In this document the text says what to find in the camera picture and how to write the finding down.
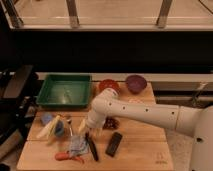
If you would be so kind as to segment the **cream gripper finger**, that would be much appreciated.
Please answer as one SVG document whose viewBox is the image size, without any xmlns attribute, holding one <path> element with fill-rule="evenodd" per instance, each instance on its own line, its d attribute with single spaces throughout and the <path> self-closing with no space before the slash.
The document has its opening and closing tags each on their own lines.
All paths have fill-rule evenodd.
<svg viewBox="0 0 213 171">
<path fill-rule="evenodd" d="M 79 125 L 78 133 L 85 134 L 85 130 L 86 130 L 86 119 L 83 119 Z"/>
<path fill-rule="evenodd" d="M 101 132 L 102 132 L 102 128 L 95 129 L 94 136 L 99 137 L 101 135 Z"/>
</svg>

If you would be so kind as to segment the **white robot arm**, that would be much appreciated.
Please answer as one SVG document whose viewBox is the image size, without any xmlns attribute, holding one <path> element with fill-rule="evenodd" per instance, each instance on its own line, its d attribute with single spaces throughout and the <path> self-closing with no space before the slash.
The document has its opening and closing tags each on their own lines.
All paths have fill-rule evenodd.
<svg viewBox="0 0 213 171">
<path fill-rule="evenodd" d="M 108 116 L 141 121 L 193 137 L 189 171 L 213 171 L 213 106 L 199 109 L 127 102 L 119 100 L 114 89 L 106 88 L 91 101 L 79 131 L 101 128 Z"/>
</svg>

